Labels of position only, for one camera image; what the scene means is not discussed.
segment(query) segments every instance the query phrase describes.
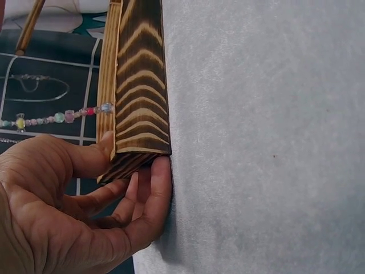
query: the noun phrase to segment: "gray felt surface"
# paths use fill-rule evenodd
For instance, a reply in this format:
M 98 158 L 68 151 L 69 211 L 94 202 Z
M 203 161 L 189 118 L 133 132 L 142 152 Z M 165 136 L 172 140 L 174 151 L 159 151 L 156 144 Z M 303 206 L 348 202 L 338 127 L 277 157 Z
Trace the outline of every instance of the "gray felt surface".
M 136 274 L 365 273 L 365 1 L 163 1 L 175 199 Z

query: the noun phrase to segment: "wooden dowel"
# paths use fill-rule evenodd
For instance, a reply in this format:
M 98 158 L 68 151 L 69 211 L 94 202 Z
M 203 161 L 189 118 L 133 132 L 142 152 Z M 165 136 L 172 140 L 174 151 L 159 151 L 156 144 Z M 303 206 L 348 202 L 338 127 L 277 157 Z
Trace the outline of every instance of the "wooden dowel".
M 27 17 L 27 21 L 23 27 L 21 36 L 19 37 L 17 48 L 15 49 L 15 54 L 24 55 L 45 1 L 46 0 L 35 0 L 33 8 L 30 11 L 30 14 Z

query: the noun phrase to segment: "wrinkled skin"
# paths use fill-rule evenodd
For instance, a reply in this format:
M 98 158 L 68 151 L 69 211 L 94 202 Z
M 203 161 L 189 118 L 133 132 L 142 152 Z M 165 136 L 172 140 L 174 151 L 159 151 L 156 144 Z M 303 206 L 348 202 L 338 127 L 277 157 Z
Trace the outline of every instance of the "wrinkled skin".
M 72 177 L 106 171 L 109 132 L 96 145 L 49 135 L 0 156 L 0 273 L 107 273 L 157 239 L 171 200 L 169 158 L 85 196 L 64 194 Z M 124 196 L 111 216 L 92 220 Z

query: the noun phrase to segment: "burnt wood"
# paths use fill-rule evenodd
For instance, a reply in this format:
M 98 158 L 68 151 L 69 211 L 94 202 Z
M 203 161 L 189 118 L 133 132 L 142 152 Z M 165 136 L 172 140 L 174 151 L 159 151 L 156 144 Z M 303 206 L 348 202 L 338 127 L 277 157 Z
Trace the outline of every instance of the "burnt wood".
M 113 89 L 115 151 L 103 184 L 130 178 L 171 154 L 162 18 L 160 0 L 123 1 Z

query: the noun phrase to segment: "beaded string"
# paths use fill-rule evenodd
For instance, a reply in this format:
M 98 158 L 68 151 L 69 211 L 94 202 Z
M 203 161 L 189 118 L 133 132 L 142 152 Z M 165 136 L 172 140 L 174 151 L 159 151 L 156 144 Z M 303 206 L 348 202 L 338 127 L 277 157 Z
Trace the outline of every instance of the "beaded string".
M 108 115 L 113 112 L 114 112 L 113 104 L 104 103 L 100 107 L 87 107 L 87 108 L 82 108 L 79 111 L 66 110 L 64 113 L 57 112 L 54 116 L 49 116 L 46 118 L 38 118 L 38 119 L 25 119 L 24 113 L 20 113 L 17 115 L 17 119 L 15 121 L 0 120 L 0 127 L 16 126 L 18 132 L 25 132 L 25 128 L 30 126 L 40 126 L 43 124 L 51 124 L 51 123 L 71 124 L 77 118 L 82 118 L 84 116 L 92 116 L 99 113 L 105 113 Z

